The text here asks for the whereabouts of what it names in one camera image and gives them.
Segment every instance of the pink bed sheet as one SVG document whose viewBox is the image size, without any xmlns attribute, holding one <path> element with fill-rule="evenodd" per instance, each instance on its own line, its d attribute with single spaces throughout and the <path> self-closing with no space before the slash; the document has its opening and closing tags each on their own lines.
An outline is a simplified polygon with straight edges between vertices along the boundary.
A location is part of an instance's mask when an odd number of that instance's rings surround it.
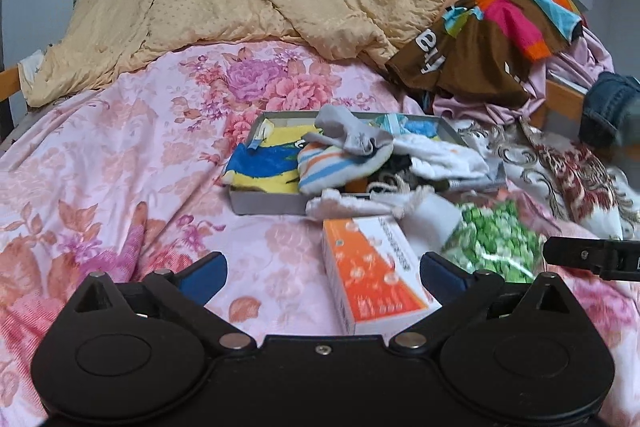
<svg viewBox="0 0 640 427">
<path fill-rule="evenodd" d="M 419 111 L 355 60 L 329 64 L 276 41 L 212 44 L 69 99 L 14 144 L 0 158 L 0 427 L 43 419 L 31 357 L 94 270 L 123 282 L 221 250 L 229 276 L 208 304 L 213 312 L 258 341 L 338 334 L 320 227 L 300 217 L 236 216 L 218 185 L 260 111 L 325 103 Z M 640 426 L 636 288 L 564 276 L 618 362 L 607 418 Z"/>
</svg>

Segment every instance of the blue denim fabric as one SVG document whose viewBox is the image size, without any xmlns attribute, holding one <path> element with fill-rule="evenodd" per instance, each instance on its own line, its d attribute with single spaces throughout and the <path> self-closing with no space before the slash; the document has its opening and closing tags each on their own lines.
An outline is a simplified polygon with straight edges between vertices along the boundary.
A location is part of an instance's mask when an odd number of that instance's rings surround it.
<svg viewBox="0 0 640 427">
<path fill-rule="evenodd" d="M 582 121 L 580 122 L 580 140 L 595 148 L 607 148 L 614 143 L 622 143 L 622 127 L 630 127 L 630 120 L 639 118 L 630 114 L 630 108 L 638 107 L 640 100 L 640 82 L 632 76 L 613 73 L 601 73 L 584 97 Z M 625 137 L 634 139 L 637 132 L 625 132 Z"/>
</svg>

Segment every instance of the black device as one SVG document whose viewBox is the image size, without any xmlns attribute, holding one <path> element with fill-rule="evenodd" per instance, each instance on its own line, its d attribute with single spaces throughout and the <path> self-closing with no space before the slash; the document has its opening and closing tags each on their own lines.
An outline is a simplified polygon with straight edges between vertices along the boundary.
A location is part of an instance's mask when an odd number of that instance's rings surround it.
<svg viewBox="0 0 640 427">
<path fill-rule="evenodd" d="M 544 255 L 629 279 L 638 246 L 550 238 Z M 427 253 L 420 277 L 443 307 L 388 346 L 269 335 L 257 347 L 204 308 L 226 282 L 219 252 L 140 283 L 92 273 L 33 357 L 46 425 L 604 425 L 614 363 L 558 275 L 505 283 Z"/>
</svg>

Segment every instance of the metal pin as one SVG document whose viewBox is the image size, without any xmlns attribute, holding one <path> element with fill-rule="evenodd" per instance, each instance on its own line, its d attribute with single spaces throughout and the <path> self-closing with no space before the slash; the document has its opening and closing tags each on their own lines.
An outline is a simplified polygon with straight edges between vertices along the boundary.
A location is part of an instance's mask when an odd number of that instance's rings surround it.
<svg viewBox="0 0 640 427">
<path fill-rule="evenodd" d="M 321 344 L 320 346 L 316 346 L 316 353 L 318 355 L 328 355 L 333 351 L 333 349 L 331 349 L 331 346 L 325 346 L 323 344 Z"/>
<path fill-rule="evenodd" d="M 227 333 L 220 337 L 219 342 L 226 349 L 244 349 L 251 344 L 251 337 L 245 333 Z"/>
<path fill-rule="evenodd" d="M 395 339 L 398 346 L 406 347 L 407 349 L 418 349 L 427 343 L 427 338 L 415 331 L 405 331 L 396 335 Z"/>
</svg>

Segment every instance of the plastic bag of green candy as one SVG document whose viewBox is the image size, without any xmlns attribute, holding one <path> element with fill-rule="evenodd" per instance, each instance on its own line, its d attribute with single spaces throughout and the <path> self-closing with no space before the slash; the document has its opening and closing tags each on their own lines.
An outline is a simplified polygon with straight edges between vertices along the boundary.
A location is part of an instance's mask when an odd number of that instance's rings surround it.
<svg viewBox="0 0 640 427">
<path fill-rule="evenodd" d="M 546 236 L 528 229 L 519 219 L 514 201 L 481 206 L 457 203 L 462 221 L 441 253 L 469 273 L 487 269 L 507 282 L 532 282 L 543 269 Z"/>
</svg>

